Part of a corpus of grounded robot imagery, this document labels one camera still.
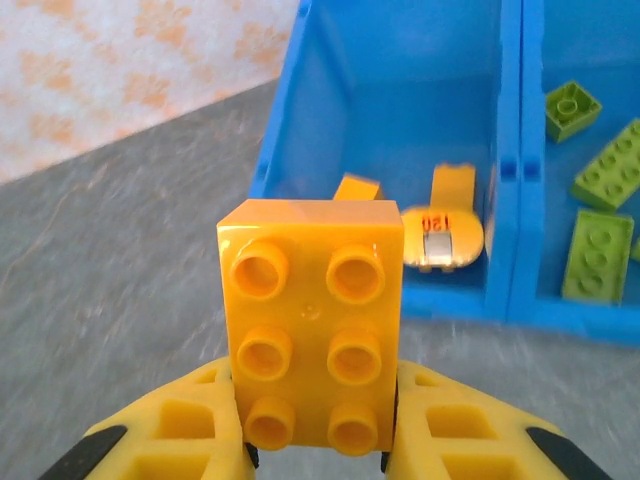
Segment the patterned wallpaper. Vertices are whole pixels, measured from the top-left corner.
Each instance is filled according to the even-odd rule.
[[[0,0],[0,182],[276,77],[298,0]]]

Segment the gray floor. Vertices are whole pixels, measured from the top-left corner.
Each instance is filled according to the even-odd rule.
[[[246,195],[273,92],[0,187],[0,478],[36,478],[92,423],[227,353],[215,226]],[[444,320],[404,321],[401,342],[638,479],[639,352]],[[380,479],[378,461],[288,449],[258,478]]]

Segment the plastic brick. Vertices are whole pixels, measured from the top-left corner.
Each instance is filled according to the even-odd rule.
[[[622,300],[633,219],[582,210],[574,228],[565,298],[617,303]]]
[[[547,134],[562,142],[590,127],[600,115],[602,105],[575,81],[547,94]]]
[[[587,168],[571,193],[587,205],[617,210],[640,186],[640,120],[634,120]]]
[[[384,200],[384,193],[380,182],[374,182],[357,175],[345,174],[334,200]]]
[[[251,199],[219,223],[247,441],[390,450],[403,236],[388,200]],[[361,432],[355,444],[349,425]]]

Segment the green toy brick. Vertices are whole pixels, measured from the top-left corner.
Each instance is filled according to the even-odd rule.
[[[636,262],[640,262],[640,238],[636,241],[635,246],[631,250],[631,258]]]
[[[595,303],[620,303],[632,236],[633,218],[580,210],[562,296]]]
[[[547,135],[560,143],[591,126],[602,105],[571,81],[547,94]]]
[[[635,119],[578,174],[571,193],[613,212],[640,187],[640,119]]]

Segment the printed number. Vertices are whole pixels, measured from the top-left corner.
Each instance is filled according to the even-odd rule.
[[[422,229],[425,232],[442,232],[451,230],[449,215],[435,215],[433,217],[422,217]]]

